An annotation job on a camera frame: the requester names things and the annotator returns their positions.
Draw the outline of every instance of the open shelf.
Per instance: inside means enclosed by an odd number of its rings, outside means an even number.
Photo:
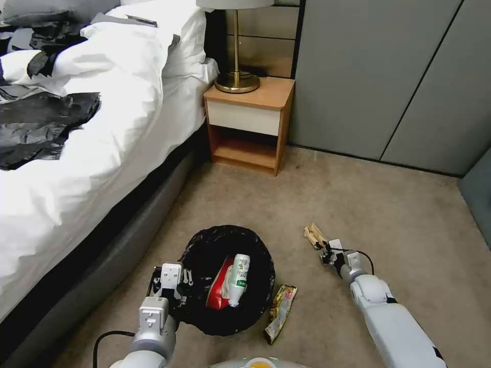
[[[277,137],[243,130],[210,126],[215,137],[214,161],[258,166],[274,172]]]

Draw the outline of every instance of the snack wrapper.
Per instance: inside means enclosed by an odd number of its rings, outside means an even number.
[[[281,285],[276,294],[270,310],[270,324],[264,330],[264,335],[269,344],[273,344],[281,329],[285,325],[290,313],[297,288],[291,285]]]

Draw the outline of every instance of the brass lamp base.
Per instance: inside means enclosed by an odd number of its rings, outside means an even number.
[[[259,77],[245,72],[220,73],[215,87],[227,93],[247,93],[259,88]]]

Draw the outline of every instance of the lamp shade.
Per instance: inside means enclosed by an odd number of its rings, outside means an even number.
[[[209,9],[254,9],[271,6],[275,0],[196,0],[196,5]]]

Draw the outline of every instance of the black trash bag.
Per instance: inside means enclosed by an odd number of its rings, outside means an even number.
[[[251,258],[247,288],[239,305],[222,310],[206,307],[211,285],[224,260],[236,254]],[[229,336],[251,327],[269,309],[275,268],[266,246],[252,230],[234,225],[201,230],[189,241],[179,261],[191,270],[193,285],[182,289],[186,304],[170,299],[170,314],[178,320],[207,335]]]
[[[69,132],[89,121],[99,104],[98,93],[41,92],[0,105],[0,169],[58,159]]]
[[[60,16],[63,21],[46,21],[33,24],[31,46],[35,50],[41,50],[27,65],[27,75],[37,76],[39,74],[50,77],[58,55],[71,46],[87,41],[80,36],[80,30],[85,24],[71,19],[70,13],[65,12]]]

